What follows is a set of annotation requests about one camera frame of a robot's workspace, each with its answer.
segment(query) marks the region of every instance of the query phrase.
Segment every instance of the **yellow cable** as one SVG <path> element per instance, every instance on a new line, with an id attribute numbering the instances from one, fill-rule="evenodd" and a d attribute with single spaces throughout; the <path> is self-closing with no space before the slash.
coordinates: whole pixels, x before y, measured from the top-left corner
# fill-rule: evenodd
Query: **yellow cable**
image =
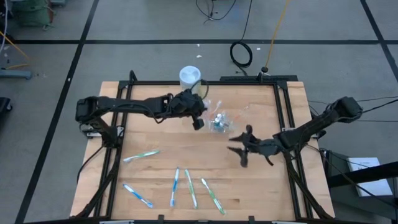
<path id="1" fill-rule="evenodd" d="M 29 64 L 20 64 L 20 65 L 13 65 L 10 67 L 7 67 L 6 69 L 12 69 L 12 68 L 19 68 L 19 67 L 25 67 L 25 66 L 29 66 Z"/>
<path id="2" fill-rule="evenodd" d="M 1 31 L 0 34 L 13 46 L 15 47 L 28 61 L 30 61 L 30 58 L 28 55 L 25 54 L 25 52 L 23 52 L 19 47 L 17 47 L 14 43 L 12 43 L 12 41 L 10 39 L 8 39 L 7 36 L 5 36 Z M 12 69 L 12 68 L 19 68 L 19 67 L 25 67 L 25 66 L 29 66 L 29 64 L 25 63 L 25 64 L 20 64 L 20 65 L 13 65 L 10 67 L 7 67 L 6 69 Z"/>
<path id="3" fill-rule="evenodd" d="M 287 8 L 287 5 L 289 4 L 289 2 L 290 2 L 290 0 L 286 0 L 286 4 L 285 4 L 285 7 L 284 7 L 284 10 L 282 11 L 282 14 L 280 15 L 278 24 L 276 25 L 276 28 L 275 28 L 275 31 L 274 31 L 274 35 L 272 36 L 271 46 L 269 47 L 269 51 L 268 51 L 268 58 L 267 58 L 267 62 L 266 62 L 266 68 L 268 68 L 268 62 L 269 62 L 269 59 L 271 58 L 272 48 L 274 46 L 274 40 L 276 38 L 276 34 L 278 33 L 278 29 L 279 29 L 280 23 L 282 22 L 282 20 L 283 20 L 283 18 L 285 16 L 286 8 Z"/>
<path id="4" fill-rule="evenodd" d="M 8 41 L 13 47 L 15 47 L 23 56 L 25 56 L 25 58 L 26 58 L 27 60 L 30 60 L 30 58 L 29 58 L 19 47 L 17 47 L 14 43 L 12 43 L 11 40 L 8 39 L 8 37 L 5 36 L 1 31 L 0 31 L 0 34 Z"/>

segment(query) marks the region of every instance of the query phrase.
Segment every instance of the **white cup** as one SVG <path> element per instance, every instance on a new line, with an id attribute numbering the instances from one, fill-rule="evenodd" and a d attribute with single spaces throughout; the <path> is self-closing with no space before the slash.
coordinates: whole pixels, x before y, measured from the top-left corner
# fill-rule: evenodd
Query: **white cup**
<path id="1" fill-rule="evenodd" d="M 180 85 L 183 90 L 189 89 L 195 84 L 198 80 L 200 80 L 200 71 L 198 68 L 194 66 L 186 66 L 183 67 L 180 71 Z M 197 83 L 193 88 L 192 88 L 192 93 L 198 93 L 199 94 L 199 87 L 201 83 Z"/>

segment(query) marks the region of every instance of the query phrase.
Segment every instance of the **blue toothbrush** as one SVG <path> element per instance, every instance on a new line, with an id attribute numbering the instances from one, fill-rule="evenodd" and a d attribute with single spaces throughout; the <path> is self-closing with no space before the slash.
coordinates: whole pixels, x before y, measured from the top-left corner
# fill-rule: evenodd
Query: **blue toothbrush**
<path id="1" fill-rule="evenodd" d="M 144 202 L 149 208 L 153 208 L 153 204 L 150 203 L 149 201 L 145 200 L 141 195 L 139 195 L 137 192 L 135 192 L 131 187 L 129 187 L 127 184 L 123 184 L 123 187 L 130 191 L 134 196 L 136 196 L 141 202 Z"/>
<path id="2" fill-rule="evenodd" d="M 175 205 L 175 199 L 174 199 L 174 193 L 177 190 L 177 183 L 178 183 L 178 175 L 180 174 L 180 168 L 177 167 L 177 170 L 175 171 L 175 178 L 174 178 L 174 184 L 173 184 L 173 190 L 172 190 L 172 199 L 170 200 L 170 206 L 174 207 Z"/>

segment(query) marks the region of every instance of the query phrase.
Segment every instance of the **toothbrush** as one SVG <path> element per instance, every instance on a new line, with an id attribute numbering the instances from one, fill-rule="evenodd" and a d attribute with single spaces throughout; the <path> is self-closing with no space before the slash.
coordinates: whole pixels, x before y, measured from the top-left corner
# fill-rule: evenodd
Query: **toothbrush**
<path id="1" fill-rule="evenodd" d="M 152 208 L 154 205 L 150 203 L 149 201 L 145 200 L 141 195 L 139 195 L 137 192 L 135 192 L 131 187 L 129 187 L 127 184 L 123 184 L 123 187 L 130 191 L 134 196 L 136 196 L 141 202 L 144 202 L 149 208 Z"/>
<path id="2" fill-rule="evenodd" d="M 209 191 L 210 196 L 212 197 L 214 203 L 216 204 L 218 210 L 221 212 L 221 214 L 225 215 L 225 212 L 223 210 L 223 207 L 221 206 L 221 203 L 217 200 L 216 196 L 214 193 L 210 190 L 209 186 L 207 186 L 206 181 L 202 178 L 201 182 L 206 186 L 207 190 Z"/>
<path id="3" fill-rule="evenodd" d="M 175 205 L 175 199 L 174 199 L 174 193 L 177 190 L 177 183 L 178 183 L 178 175 L 180 174 L 180 168 L 177 167 L 177 170 L 175 171 L 175 178 L 174 178 L 174 184 L 173 184 L 173 189 L 172 189 L 172 199 L 170 200 L 170 206 L 174 207 Z"/>
<path id="4" fill-rule="evenodd" d="M 160 153 L 160 150 L 154 150 L 154 151 L 151 151 L 151 152 L 144 152 L 144 153 L 138 154 L 136 156 L 127 157 L 127 158 L 123 159 L 123 162 L 130 162 L 133 159 L 138 159 L 138 158 L 142 158 L 142 157 L 146 157 L 146 156 L 151 156 L 151 155 L 158 154 L 158 153 Z"/>
<path id="5" fill-rule="evenodd" d="M 198 209 L 197 198 L 195 197 L 195 191 L 193 190 L 193 184 L 189 175 L 189 171 L 187 169 L 185 169 L 185 175 L 188 177 L 189 192 L 192 195 L 193 206 L 195 207 L 195 209 Z"/>

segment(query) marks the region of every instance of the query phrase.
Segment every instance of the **white paper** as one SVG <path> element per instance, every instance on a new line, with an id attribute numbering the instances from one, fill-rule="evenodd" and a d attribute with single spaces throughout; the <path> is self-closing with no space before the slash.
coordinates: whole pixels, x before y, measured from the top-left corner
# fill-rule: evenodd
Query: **white paper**
<path id="1" fill-rule="evenodd" d="M 377 159 L 376 157 L 348 158 L 347 160 L 349 161 L 348 167 L 350 171 L 357 171 L 360 169 L 366 169 L 367 167 L 374 167 L 380 165 L 379 159 Z M 392 195 L 391 188 L 386 179 L 360 183 L 358 185 L 376 196 Z M 361 190 L 358 187 L 356 188 L 356 190 L 358 191 L 358 194 L 361 197 L 370 196 L 368 193 L 366 193 L 365 191 Z"/>

